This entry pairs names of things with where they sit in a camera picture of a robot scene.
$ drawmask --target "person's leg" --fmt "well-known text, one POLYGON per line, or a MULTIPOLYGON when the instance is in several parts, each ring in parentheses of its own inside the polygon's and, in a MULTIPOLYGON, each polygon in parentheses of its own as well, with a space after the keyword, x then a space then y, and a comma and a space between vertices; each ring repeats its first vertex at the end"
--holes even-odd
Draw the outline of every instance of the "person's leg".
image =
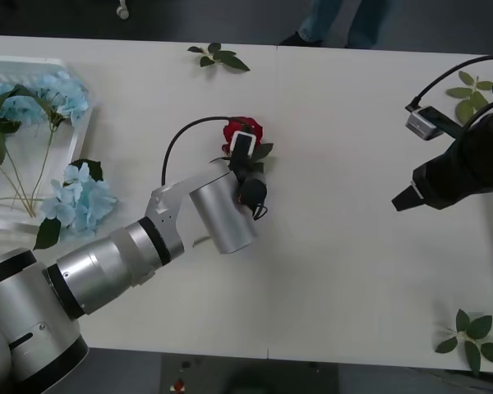
POLYGON ((375 46, 382 22, 389 12, 389 0, 362 0, 348 32, 347 47, 370 49, 375 46))
POLYGON ((338 15, 343 0, 314 0, 308 17, 299 28, 299 35, 312 43, 323 41, 329 33, 330 26, 338 15))

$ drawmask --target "cable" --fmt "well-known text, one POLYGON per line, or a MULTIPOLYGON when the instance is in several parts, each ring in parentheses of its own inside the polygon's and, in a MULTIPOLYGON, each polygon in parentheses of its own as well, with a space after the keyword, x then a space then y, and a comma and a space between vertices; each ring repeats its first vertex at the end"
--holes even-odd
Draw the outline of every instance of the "cable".
POLYGON ((463 125, 462 132, 465 133, 468 131, 471 126, 473 126, 473 123, 477 121, 482 115, 484 115, 486 112, 490 111, 493 109, 493 103, 487 104, 485 107, 483 107, 480 111, 476 112, 471 119, 469 119, 465 125, 463 125))
POLYGON ((479 62, 486 62, 488 60, 493 60, 493 55, 485 55, 485 56, 475 57, 474 59, 467 60, 466 62, 460 63, 457 66, 451 68, 450 70, 446 71, 444 74, 442 74, 441 76, 439 76, 438 78, 436 78, 435 80, 433 80, 428 86, 426 86, 426 88, 422 92, 420 92, 420 94, 417 97, 415 97, 412 100, 412 102, 406 107, 406 109, 409 112, 412 112, 415 109, 418 109, 419 108, 418 104, 420 103, 420 100, 422 100, 422 97, 429 90, 433 89, 433 87, 436 84, 438 84, 439 82, 441 82, 443 79, 447 78, 448 76, 450 76, 454 72, 456 72, 456 71, 458 71, 461 68, 464 68, 466 66, 469 66, 469 65, 472 65, 472 64, 475 64, 475 63, 479 63, 479 62))
POLYGON ((168 166, 168 159, 170 158, 170 153, 172 152, 173 145, 175 142, 179 139, 179 137, 189 128, 193 126, 197 126, 200 123, 204 123, 206 121, 236 121, 238 123, 241 123, 242 125, 248 127, 248 129, 251 131, 251 126, 243 121, 242 119, 238 119, 236 117, 203 117, 202 119, 198 119, 196 121, 193 121, 192 123, 188 123, 186 126, 184 126, 170 141, 170 145, 166 149, 166 154, 164 155, 164 161, 163 161, 163 171, 161 172, 161 185, 164 186, 166 185, 166 167, 168 166))

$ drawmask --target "table surface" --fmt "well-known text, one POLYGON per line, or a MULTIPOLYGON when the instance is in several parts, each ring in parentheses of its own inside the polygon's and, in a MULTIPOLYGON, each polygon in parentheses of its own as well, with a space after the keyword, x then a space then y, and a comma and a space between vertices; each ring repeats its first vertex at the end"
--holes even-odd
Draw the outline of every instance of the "table surface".
MULTIPOLYGON (((82 318, 89 344, 466 369, 462 352, 433 349, 459 308, 493 314, 493 195, 442 212, 397 213, 390 200, 450 143, 419 140, 403 107, 468 57, 231 45, 252 69, 236 75, 200 69, 188 46, 0 37, 0 55, 61 58, 96 93, 83 156, 102 161, 121 200, 100 235, 142 217, 166 146, 188 122, 250 116, 275 143, 256 243, 226 256, 210 242, 187 248, 145 286, 82 318)), ((493 62, 471 70, 493 80, 493 62)), ((458 77, 427 102, 452 113, 456 101, 443 92, 454 85, 458 77)), ((218 157, 221 127, 184 135, 168 179, 218 157)), ((179 231, 204 234, 189 204, 179 231)), ((52 263, 73 246, 37 257, 52 263)))

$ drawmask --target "artificial hydrangea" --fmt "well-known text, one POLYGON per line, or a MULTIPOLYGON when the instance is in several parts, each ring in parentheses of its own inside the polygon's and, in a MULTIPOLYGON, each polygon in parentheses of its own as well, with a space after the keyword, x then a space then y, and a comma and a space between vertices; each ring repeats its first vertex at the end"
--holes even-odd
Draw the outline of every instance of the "artificial hydrangea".
MULTIPOLYGON (((73 126, 90 106, 88 92, 85 91, 82 82, 65 71, 44 74, 25 87, 48 102, 64 118, 71 119, 73 126)), ((0 82, 0 94, 9 92, 13 88, 14 85, 0 82)), ((44 110, 31 97, 25 96, 6 99, 0 110, 0 118, 20 121, 24 126, 48 120, 44 110)))
POLYGON ((62 224, 60 240, 89 239, 95 235, 102 219, 108 215, 117 199, 109 192, 106 181, 95 181, 87 163, 81 168, 68 166, 64 171, 64 186, 51 181, 55 196, 45 199, 40 210, 47 219, 62 224))

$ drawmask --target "red rose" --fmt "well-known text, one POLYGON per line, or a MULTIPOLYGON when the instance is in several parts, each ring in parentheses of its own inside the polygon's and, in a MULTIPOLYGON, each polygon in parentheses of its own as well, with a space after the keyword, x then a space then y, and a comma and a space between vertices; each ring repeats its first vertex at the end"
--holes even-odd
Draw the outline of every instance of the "red rose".
MULTIPOLYGON (((245 121, 251 126, 251 133, 256 136, 256 146, 261 143, 261 139, 263 138, 263 127, 255 121, 251 117, 236 117, 237 119, 241 119, 245 121)), ((238 121, 228 121, 228 124, 223 128, 224 138, 227 141, 227 144, 223 145, 223 151, 226 154, 230 154, 230 143, 232 142, 233 134, 236 131, 242 131, 243 124, 238 121)))

